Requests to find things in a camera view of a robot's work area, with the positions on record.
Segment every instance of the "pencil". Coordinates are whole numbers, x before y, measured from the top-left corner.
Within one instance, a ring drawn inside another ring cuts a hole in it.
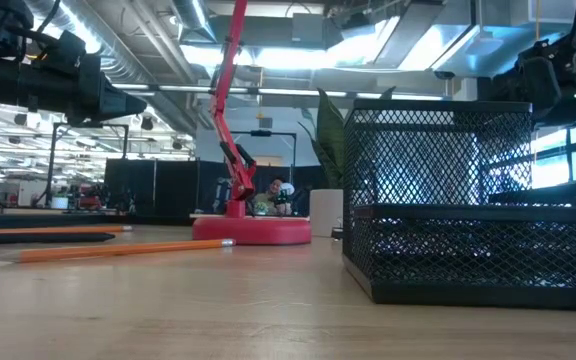
[[[55,249],[30,249],[14,251],[0,255],[0,261],[9,262],[37,262],[62,259],[75,259],[86,257],[116,256],[146,254],[163,251],[198,250],[234,246],[232,239],[220,240],[196,240],[180,242],[164,242],[151,244],[131,244],[131,245],[103,245],[103,246],[81,246],[63,247]]]
[[[0,229],[0,234],[87,234],[104,232],[125,232],[132,231],[132,226],[65,226],[65,227],[42,227],[42,228],[19,228]]]

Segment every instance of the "lamp base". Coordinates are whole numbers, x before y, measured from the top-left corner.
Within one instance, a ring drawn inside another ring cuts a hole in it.
[[[310,244],[310,222],[296,218],[200,217],[193,240],[234,239],[237,245]]]

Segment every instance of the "metal frame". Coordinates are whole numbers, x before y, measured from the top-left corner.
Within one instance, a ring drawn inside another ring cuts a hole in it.
[[[257,135],[260,131],[231,131],[232,134],[239,134],[239,135],[250,135],[252,137],[264,137],[261,135]],[[277,135],[277,136],[291,136],[292,137],[292,164],[290,165],[290,183],[293,183],[294,180],[294,173],[295,167],[297,167],[297,133],[289,133],[289,132],[273,132],[273,131],[263,131],[266,134],[270,134],[270,136]]]
[[[83,123],[80,125],[70,125],[68,123],[54,123],[52,124],[52,140],[50,142],[50,160],[48,161],[48,179],[46,181],[46,189],[44,190],[44,194],[46,195],[46,206],[50,207],[52,203],[52,193],[50,191],[52,187],[52,176],[55,167],[55,148],[57,146],[57,130],[61,126],[70,126],[76,129],[99,129],[104,127],[117,127],[124,129],[124,146],[123,146],[123,153],[121,158],[126,159],[126,154],[128,152],[128,135],[130,133],[130,127],[124,124],[94,124],[93,126],[89,126],[89,123]]]

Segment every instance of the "fluorescent light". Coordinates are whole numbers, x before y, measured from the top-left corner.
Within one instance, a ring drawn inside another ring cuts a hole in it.
[[[210,91],[209,86],[177,86],[177,85],[162,85],[159,87],[161,91],[196,91],[196,92],[208,92]]]
[[[26,115],[28,113],[28,110],[26,109],[16,109],[16,108],[9,108],[9,107],[0,107],[0,111],[1,112],[5,112],[8,114],[22,114],[22,115]]]
[[[256,59],[256,65],[268,69],[321,69],[334,66],[324,50],[266,48]]]
[[[259,89],[261,95],[296,95],[296,96],[319,96],[316,90],[294,90],[294,89]],[[344,97],[347,95],[343,91],[326,91],[330,97]]]
[[[127,93],[128,95],[141,96],[141,97],[153,97],[153,96],[155,96],[155,92],[154,92],[154,91],[145,91],[145,92],[131,92],[131,91],[127,91],[126,93]]]
[[[2,169],[3,171],[6,172],[10,172],[10,171],[15,171],[15,172],[34,172],[36,174],[45,174],[46,172],[40,169],[36,169],[36,168],[6,168],[6,169]]]
[[[230,88],[230,90],[228,90],[228,93],[230,93],[230,94],[247,94],[248,89],[246,89],[246,88]]]
[[[81,136],[80,133],[76,132],[76,131],[73,130],[72,128],[67,128],[67,129],[66,129],[66,128],[63,128],[63,127],[62,127],[62,128],[59,128],[58,132],[59,132],[59,133],[63,133],[63,134],[68,134],[68,135],[71,135],[71,136],[75,136],[75,137]]]
[[[470,29],[468,33],[464,35],[464,37],[462,37],[459,41],[453,44],[453,46],[448,51],[446,51],[439,59],[437,59],[437,61],[435,61],[435,63],[432,64],[430,68],[432,70],[437,70],[440,67],[442,67],[446,63],[446,61],[450,60],[450,58],[453,57],[457,53],[457,51],[461,50],[461,48],[464,47],[464,45],[466,45],[470,40],[472,40],[473,37],[477,36],[477,34],[479,34],[479,25],[473,26],[472,29]]]
[[[201,27],[204,27],[204,25],[206,25],[206,18],[204,17],[204,11],[199,4],[199,0],[192,0],[192,7],[195,9],[195,19],[199,20]]]
[[[393,100],[443,100],[442,96],[430,96],[430,95],[412,95],[412,94],[393,94]]]
[[[77,139],[75,139],[75,141],[80,142],[80,143],[87,145],[87,146],[90,146],[90,147],[97,146],[97,142],[95,140],[85,138],[83,136],[78,136]]]
[[[358,93],[360,99],[379,99],[381,94],[378,93]],[[442,96],[433,95],[415,95],[415,94],[393,94],[393,100],[443,100]]]
[[[371,46],[372,49],[370,49],[366,53],[364,63],[373,63],[377,59],[377,56],[379,56],[381,49],[383,49],[384,46],[386,46],[388,39],[390,39],[390,36],[392,35],[393,31],[395,31],[395,28],[397,27],[399,20],[400,20],[399,16],[391,17],[388,20],[384,20],[386,21],[386,23],[383,25],[381,31],[379,31],[380,23],[375,25],[375,29],[377,29],[378,35],[377,38],[374,40],[374,44]]]
[[[113,84],[119,90],[148,90],[148,85],[144,84]]]
[[[406,55],[398,69],[402,71],[428,69],[443,53],[443,43],[441,31],[436,26],[431,26]]]
[[[191,64],[216,66],[224,60],[221,48],[218,47],[181,45],[181,51],[186,57],[186,60]],[[242,49],[241,53],[235,56],[234,61],[238,65],[251,65],[252,56],[248,50]]]
[[[33,154],[33,155],[44,155],[49,156],[50,150],[46,149],[17,149],[17,148],[0,148],[0,153],[12,153],[12,154]],[[122,153],[113,151],[81,151],[81,150],[56,150],[57,155],[89,155],[91,157],[100,157],[108,159],[119,159],[122,157]],[[131,152],[128,153],[129,158],[137,158],[140,153]],[[143,153],[146,156],[162,159],[177,159],[182,155],[188,157],[187,153]]]
[[[381,94],[377,94],[377,93],[358,93],[357,97],[359,99],[379,99],[381,97]]]
[[[115,136],[98,136],[97,139],[99,140],[114,140],[114,141],[124,141],[123,136],[122,137],[115,137]],[[149,137],[129,137],[128,141],[133,141],[133,142],[152,142],[154,141],[154,138],[149,138]]]

